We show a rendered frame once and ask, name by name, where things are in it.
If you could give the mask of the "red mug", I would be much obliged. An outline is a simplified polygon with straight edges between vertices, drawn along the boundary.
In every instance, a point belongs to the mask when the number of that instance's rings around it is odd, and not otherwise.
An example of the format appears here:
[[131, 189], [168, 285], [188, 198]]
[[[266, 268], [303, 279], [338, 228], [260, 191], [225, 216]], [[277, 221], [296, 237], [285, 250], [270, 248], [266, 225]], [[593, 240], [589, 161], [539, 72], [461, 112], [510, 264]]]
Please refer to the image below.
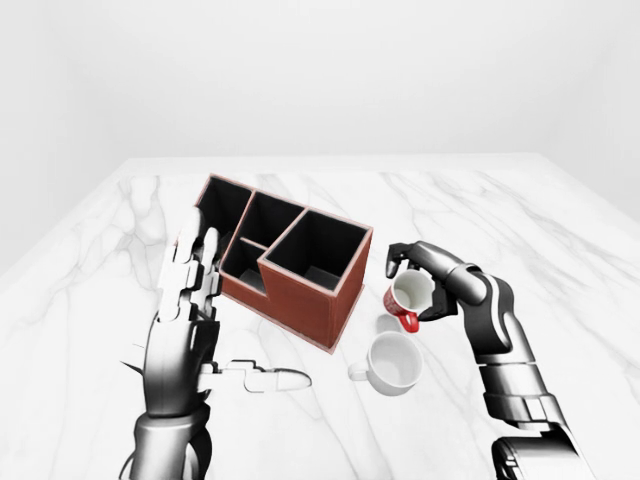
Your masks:
[[419, 330], [419, 315], [433, 305], [434, 282], [424, 273], [407, 270], [397, 275], [387, 291], [383, 303], [388, 313], [398, 318], [409, 333]]

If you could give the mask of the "red-brown desk caddy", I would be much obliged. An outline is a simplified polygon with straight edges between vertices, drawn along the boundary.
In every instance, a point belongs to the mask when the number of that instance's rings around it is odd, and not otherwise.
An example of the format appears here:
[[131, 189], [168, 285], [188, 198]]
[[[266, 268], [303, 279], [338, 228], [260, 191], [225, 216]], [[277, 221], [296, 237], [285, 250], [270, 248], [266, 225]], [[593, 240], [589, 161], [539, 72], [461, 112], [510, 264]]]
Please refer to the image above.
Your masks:
[[363, 288], [372, 227], [218, 175], [196, 206], [219, 234], [223, 294], [333, 352]]

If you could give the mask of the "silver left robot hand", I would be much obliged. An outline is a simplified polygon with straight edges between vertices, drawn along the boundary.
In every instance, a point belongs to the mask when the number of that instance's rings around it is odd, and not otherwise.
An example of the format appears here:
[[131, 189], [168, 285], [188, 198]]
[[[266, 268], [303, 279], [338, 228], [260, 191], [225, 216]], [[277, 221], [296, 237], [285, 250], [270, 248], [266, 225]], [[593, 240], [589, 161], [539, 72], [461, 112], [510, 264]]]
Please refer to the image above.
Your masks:
[[221, 292], [219, 252], [218, 231], [206, 225], [199, 208], [191, 208], [168, 250], [159, 280], [159, 310], [147, 343], [123, 360], [142, 374], [146, 411], [152, 417], [187, 415], [211, 390], [242, 387], [266, 393], [312, 385], [306, 373], [294, 369], [265, 369], [246, 359], [223, 367], [213, 361], [221, 326], [214, 305]]

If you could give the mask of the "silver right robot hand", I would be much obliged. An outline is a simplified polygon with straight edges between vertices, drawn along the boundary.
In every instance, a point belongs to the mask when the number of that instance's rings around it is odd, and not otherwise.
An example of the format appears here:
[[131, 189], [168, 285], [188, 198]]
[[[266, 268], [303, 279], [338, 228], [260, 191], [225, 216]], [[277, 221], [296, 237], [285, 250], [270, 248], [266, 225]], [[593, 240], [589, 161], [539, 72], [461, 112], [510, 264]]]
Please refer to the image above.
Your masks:
[[465, 263], [450, 252], [424, 241], [394, 243], [388, 248], [386, 276], [393, 278], [402, 261], [413, 270], [425, 270], [435, 282], [432, 305], [418, 309], [418, 320], [434, 321], [464, 311], [464, 320], [473, 327], [503, 326], [504, 316], [514, 313], [511, 287], [474, 264]]

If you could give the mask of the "white mug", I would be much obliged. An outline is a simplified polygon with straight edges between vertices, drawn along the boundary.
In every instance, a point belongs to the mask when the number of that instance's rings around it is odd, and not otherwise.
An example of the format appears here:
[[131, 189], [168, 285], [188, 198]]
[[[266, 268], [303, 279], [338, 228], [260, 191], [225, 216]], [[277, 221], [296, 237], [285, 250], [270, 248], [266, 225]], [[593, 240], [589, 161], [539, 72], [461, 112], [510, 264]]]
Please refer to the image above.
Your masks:
[[423, 357], [415, 342], [399, 332], [377, 335], [366, 358], [348, 368], [352, 381], [367, 381], [378, 393], [399, 396], [421, 378]]

